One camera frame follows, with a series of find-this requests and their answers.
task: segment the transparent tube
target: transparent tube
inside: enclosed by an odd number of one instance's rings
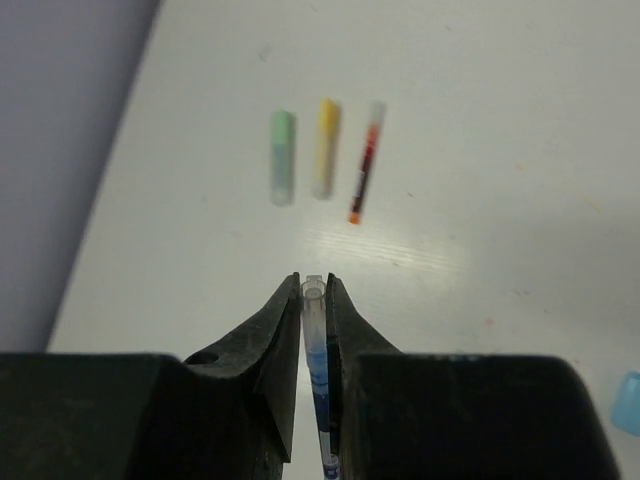
[[[329,374],[327,367],[327,309],[325,284],[320,275],[309,275],[302,284],[302,332],[311,374],[313,404],[320,438],[320,452],[325,480],[340,478],[338,457],[331,454],[329,433]]]

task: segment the white table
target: white table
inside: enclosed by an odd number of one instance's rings
[[[166,2],[51,350],[184,358],[284,276],[341,277],[405,351],[559,355],[609,422],[640,368],[640,3]],[[311,197],[320,99],[343,106],[336,192]],[[372,99],[388,105],[347,223]],[[296,195],[269,203],[271,112],[298,120]],[[300,369],[294,461],[321,470]]]

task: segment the yellow cap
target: yellow cap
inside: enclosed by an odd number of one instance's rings
[[[330,98],[323,98],[318,114],[318,127],[322,128],[329,135],[335,135],[338,130],[338,119],[340,117],[340,107]]]

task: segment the green cap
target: green cap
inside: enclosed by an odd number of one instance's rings
[[[271,116],[271,144],[287,145],[291,142],[293,115],[286,110],[273,112]]]

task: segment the table surface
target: table surface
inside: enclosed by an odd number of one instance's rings
[[[50,349],[184,358],[288,273],[331,271],[405,351],[539,353],[609,420],[640,368],[640,35],[634,1],[165,2]],[[316,116],[343,107],[335,193]],[[372,100],[388,110],[347,222]],[[297,116],[293,206],[269,202],[269,117]],[[300,369],[293,464],[319,465]]]

